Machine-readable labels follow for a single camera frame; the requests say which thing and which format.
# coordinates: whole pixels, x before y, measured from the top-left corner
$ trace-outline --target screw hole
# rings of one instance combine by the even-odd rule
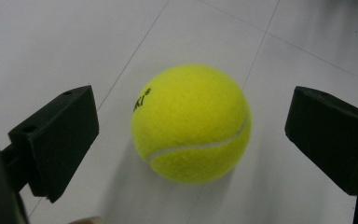
[[[25,132],[25,133],[31,133],[34,130],[36,130],[36,126],[28,126],[28,127],[25,127],[25,128],[22,129],[22,131]]]

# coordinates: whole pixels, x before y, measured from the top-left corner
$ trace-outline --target floor tile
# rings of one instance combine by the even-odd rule
[[[227,14],[266,31],[279,0],[202,0]]]
[[[268,32],[358,76],[358,1],[281,0]]]

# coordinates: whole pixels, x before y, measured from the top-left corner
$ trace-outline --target printed logo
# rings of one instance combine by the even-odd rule
[[[147,89],[143,96],[139,97],[139,99],[136,101],[135,107],[133,108],[133,111],[135,111],[138,107],[142,106],[144,104],[144,100],[146,95],[148,95],[152,89]]]

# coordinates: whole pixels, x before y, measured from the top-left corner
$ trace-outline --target black plastic bracket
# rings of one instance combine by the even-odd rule
[[[34,196],[56,202],[98,133],[91,86],[60,94],[11,130],[12,144],[0,152],[0,211],[13,203],[22,207],[21,198],[13,195],[27,183]],[[0,223],[23,223],[14,220]]]
[[[340,188],[358,196],[358,108],[328,93],[296,87],[285,132]],[[358,224],[358,202],[353,223]]]

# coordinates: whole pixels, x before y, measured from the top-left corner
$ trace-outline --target felt surface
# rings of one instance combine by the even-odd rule
[[[203,183],[225,174],[240,159],[251,116],[230,77],[208,65],[183,64],[144,86],[131,128],[138,153],[154,171],[179,182]]]

